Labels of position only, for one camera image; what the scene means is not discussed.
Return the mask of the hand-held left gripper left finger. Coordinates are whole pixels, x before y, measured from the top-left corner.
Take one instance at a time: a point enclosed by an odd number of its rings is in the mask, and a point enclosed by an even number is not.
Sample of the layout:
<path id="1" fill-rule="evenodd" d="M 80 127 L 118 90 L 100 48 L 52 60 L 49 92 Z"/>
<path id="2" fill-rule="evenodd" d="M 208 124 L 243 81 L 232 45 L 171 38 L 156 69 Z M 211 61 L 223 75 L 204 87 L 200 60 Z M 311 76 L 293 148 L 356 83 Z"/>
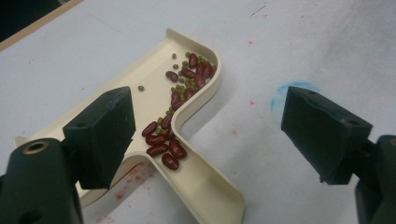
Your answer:
<path id="1" fill-rule="evenodd" d="M 107 91 L 64 127 L 66 148 L 78 160 L 83 189 L 107 189 L 120 167 L 135 132 L 131 89 Z"/>

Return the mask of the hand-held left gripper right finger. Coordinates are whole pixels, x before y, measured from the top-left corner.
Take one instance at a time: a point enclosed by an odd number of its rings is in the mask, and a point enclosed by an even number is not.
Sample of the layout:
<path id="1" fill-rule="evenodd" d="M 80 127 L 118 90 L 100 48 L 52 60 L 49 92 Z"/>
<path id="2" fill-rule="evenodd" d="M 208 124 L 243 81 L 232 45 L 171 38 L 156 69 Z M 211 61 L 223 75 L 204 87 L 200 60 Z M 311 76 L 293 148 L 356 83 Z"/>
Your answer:
<path id="1" fill-rule="evenodd" d="M 346 158 L 365 145 L 373 128 L 321 94 L 288 87 L 281 130 L 329 185 L 345 185 L 352 171 Z"/>

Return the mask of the cream plastic dustpan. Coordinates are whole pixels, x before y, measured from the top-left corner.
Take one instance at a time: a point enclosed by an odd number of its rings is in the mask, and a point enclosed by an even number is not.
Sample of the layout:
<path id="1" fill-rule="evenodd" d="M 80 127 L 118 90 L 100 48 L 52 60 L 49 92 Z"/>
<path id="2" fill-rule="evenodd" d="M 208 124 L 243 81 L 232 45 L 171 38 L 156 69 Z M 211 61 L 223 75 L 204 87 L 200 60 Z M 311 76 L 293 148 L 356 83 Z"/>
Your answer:
<path id="1" fill-rule="evenodd" d="M 185 60 L 185 53 L 193 52 L 214 64 L 216 70 L 202 90 L 179 108 L 171 120 L 177 140 L 187 151 L 187 157 L 172 171 L 162 160 L 146 153 L 149 147 L 141 135 L 146 126 L 165 115 L 171 107 L 173 82 L 165 72 Z M 241 224 L 245 211 L 243 194 L 212 164 L 199 155 L 180 135 L 181 126 L 215 95 L 221 81 L 219 55 L 205 45 L 168 29 L 166 38 L 126 71 L 109 81 L 100 92 L 128 86 L 132 91 L 136 132 L 127 149 L 124 161 L 114 177 L 110 189 L 78 189 L 85 218 L 88 222 L 128 224 L 126 213 L 137 207 L 130 195 L 142 191 L 150 195 L 147 181 L 162 177 L 170 193 L 179 197 L 197 224 Z"/>

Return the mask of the pile of mixed beans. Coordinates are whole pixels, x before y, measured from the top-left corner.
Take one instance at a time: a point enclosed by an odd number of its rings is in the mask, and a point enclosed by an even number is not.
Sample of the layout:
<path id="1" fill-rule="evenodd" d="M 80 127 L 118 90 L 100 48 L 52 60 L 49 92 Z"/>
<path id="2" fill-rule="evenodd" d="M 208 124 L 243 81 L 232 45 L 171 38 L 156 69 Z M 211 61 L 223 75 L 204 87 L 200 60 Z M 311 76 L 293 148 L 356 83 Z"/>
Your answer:
<path id="1" fill-rule="evenodd" d="M 174 83 L 170 89 L 170 106 L 164 117 L 158 117 L 142 131 L 151 158 L 160 157 L 162 164 L 170 170 L 179 168 L 179 161 L 187 158 L 187 150 L 181 145 L 171 128 L 176 111 L 187 103 L 214 76 L 217 66 L 195 52 L 186 52 L 185 60 L 174 63 L 165 77 Z"/>

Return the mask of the wooden table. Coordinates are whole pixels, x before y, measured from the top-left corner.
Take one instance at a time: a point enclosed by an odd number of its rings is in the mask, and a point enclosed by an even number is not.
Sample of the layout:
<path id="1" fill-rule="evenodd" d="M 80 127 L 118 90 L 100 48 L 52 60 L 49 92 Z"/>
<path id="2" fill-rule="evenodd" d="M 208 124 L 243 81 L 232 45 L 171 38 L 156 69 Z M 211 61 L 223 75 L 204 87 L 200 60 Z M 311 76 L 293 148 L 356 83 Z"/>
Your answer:
<path id="1" fill-rule="evenodd" d="M 83 0 L 0 0 L 0 52 Z"/>

